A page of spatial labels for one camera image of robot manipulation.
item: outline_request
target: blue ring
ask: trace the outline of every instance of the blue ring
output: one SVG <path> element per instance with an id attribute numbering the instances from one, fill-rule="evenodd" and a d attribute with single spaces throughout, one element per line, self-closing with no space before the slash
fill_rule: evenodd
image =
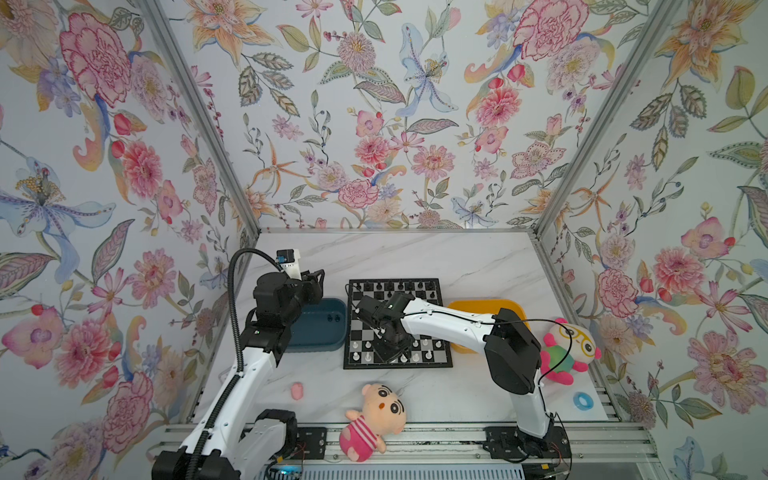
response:
<path id="1" fill-rule="evenodd" d="M 574 394 L 574 405 L 576 405 L 577 409 L 585 411 L 594 407 L 594 400 L 584 392 L 576 392 Z"/>

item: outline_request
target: plush toy face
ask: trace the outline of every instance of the plush toy face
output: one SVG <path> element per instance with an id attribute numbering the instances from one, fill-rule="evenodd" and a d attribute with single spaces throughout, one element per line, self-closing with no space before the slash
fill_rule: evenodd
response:
<path id="1" fill-rule="evenodd" d="M 398 396 L 386 385 L 366 385 L 362 388 L 365 400 L 362 414 L 377 435 L 400 433 L 406 426 L 406 408 Z"/>
<path id="2" fill-rule="evenodd" d="M 591 362 L 594 359 L 595 353 L 598 351 L 589 332 L 572 323 L 561 323 L 560 325 L 553 326 L 549 330 L 549 333 L 552 334 L 557 345 L 566 350 L 568 350 L 568 345 L 571 343 L 571 336 L 573 336 L 571 356 L 577 362 Z"/>

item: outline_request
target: pink green plush toy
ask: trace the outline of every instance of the pink green plush toy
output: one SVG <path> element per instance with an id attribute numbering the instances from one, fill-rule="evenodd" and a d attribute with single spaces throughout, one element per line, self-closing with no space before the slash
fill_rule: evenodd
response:
<path id="1" fill-rule="evenodd" d="M 353 462 L 364 462 L 374 450 L 386 452 L 382 435 L 397 435 L 406 426 L 406 408 L 388 386 L 366 385 L 362 395 L 362 412 L 347 410 L 346 418 L 352 423 L 339 437 L 339 446 Z"/>
<path id="2" fill-rule="evenodd" d="M 580 326 L 567 323 L 565 319 L 557 319 L 560 325 L 553 326 L 544 336 L 544 347 L 541 349 L 541 372 L 546 373 L 552 366 L 563 363 L 552 370 L 547 378 L 563 385 L 573 385 L 574 377 L 570 371 L 586 372 L 589 362 L 600 359 L 602 353 L 594 344 L 589 332 Z M 571 344 L 571 354 L 568 355 L 568 345 Z"/>

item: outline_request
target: chessboard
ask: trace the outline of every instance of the chessboard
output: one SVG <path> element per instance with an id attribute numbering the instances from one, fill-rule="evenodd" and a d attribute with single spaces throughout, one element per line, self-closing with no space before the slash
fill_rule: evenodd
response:
<path id="1" fill-rule="evenodd" d="M 441 339 L 415 335 L 412 348 L 391 362 L 384 362 L 371 345 L 376 331 L 355 314 L 355 307 L 363 296 L 387 300 L 393 293 L 410 293 L 416 298 L 442 306 L 440 281 L 436 278 L 406 278 L 384 280 L 350 280 L 347 287 L 347 327 L 344 343 L 344 369 L 408 369 L 450 368 L 451 345 Z"/>

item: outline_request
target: marble tabletop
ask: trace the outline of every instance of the marble tabletop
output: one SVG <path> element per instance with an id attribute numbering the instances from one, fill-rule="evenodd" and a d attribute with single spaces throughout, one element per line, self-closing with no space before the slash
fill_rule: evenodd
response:
<path id="1" fill-rule="evenodd" d="M 443 303 L 502 298 L 520 304 L 528 318 L 554 319 L 560 308 L 526 233 L 265 233 L 257 247 L 268 254 L 298 249 L 302 270 L 325 269 L 325 296 L 346 301 L 350 279 L 436 277 Z M 253 285 L 271 266 L 253 258 L 237 297 L 242 325 L 255 306 Z M 531 323 L 540 339 L 551 326 Z M 210 405 L 234 360 L 231 329 L 224 333 L 197 415 Z M 491 380 L 485 357 L 454 352 L 450 369 L 342 369 L 344 349 L 287 353 L 259 392 L 259 410 L 288 409 L 300 423 L 344 422 L 347 409 L 361 407 L 361 388 L 384 382 L 401 393 L 410 422 L 503 422 L 515 419 L 509 394 Z M 290 387 L 301 382 L 304 397 L 294 401 Z M 564 421 L 607 420 L 587 373 L 566 387 L 544 380 L 547 407 Z M 574 394 L 584 392 L 594 407 L 581 411 Z"/>

